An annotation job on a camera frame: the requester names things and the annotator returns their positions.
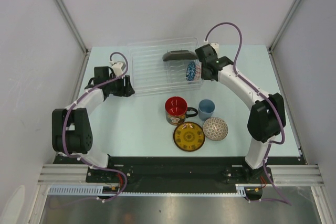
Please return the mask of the brown white patterned bowl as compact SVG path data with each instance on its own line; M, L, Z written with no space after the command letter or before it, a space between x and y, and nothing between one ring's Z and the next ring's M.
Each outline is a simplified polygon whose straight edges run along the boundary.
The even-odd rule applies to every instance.
M211 117L203 123L203 132L209 140L221 141L228 134L228 126L223 119Z

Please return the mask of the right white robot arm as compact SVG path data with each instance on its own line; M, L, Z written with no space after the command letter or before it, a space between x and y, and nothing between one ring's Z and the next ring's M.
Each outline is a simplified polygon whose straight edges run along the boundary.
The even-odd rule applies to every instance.
M248 107L247 122L251 143L242 169L243 179L254 183L261 177L271 145L285 142L286 115L284 99L280 93L270 94L248 80L236 66L236 61L218 57L216 50L204 45L195 50L202 65L201 78L217 81L234 92Z

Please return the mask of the black floral square plate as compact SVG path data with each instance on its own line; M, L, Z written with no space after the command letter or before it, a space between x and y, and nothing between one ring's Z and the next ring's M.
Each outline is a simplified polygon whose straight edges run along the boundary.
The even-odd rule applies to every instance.
M189 50L173 50L168 51L162 56L164 62L175 60L197 60L198 57L195 52Z

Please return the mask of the red black mug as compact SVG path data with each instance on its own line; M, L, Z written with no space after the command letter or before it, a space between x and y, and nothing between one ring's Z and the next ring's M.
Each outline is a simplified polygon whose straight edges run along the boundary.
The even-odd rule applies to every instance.
M196 108L189 107L185 99L177 96L168 98L164 108L166 120L171 125L180 125L187 118L198 116Z

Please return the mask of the yellow round patterned plate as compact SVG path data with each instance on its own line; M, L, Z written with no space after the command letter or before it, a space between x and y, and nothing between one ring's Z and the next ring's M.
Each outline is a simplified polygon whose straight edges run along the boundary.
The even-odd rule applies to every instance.
M200 125L194 122L184 122L173 132L175 145L186 152L194 152L205 143L205 134Z

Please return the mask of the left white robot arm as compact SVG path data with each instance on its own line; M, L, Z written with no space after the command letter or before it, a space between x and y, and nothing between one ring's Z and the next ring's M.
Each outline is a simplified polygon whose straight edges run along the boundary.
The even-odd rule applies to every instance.
M115 178L116 169L108 164L109 155L93 144L89 115L109 96L130 97L135 94L127 66L118 61L111 67L95 67L83 94L71 105L52 112L52 146L54 151L99 167L98 176L105 182Z

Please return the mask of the blue white patterned bowl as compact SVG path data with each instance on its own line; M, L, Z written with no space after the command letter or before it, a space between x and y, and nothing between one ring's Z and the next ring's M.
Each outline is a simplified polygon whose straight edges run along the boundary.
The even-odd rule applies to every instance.
M186 80L188 82L199 81L201 79L202 67L198 61L191 61L186 69Z

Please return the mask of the clear plastic dish rack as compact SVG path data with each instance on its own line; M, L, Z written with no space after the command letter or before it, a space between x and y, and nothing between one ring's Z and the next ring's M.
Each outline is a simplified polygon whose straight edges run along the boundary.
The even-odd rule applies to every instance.
M195 52L198 47L198 40L194 37L129 43L127 48L132 60L131 79L135 94L152 95L201 88L202 79L193 82L186 80L188 64L199 60L162 60L168 51Z

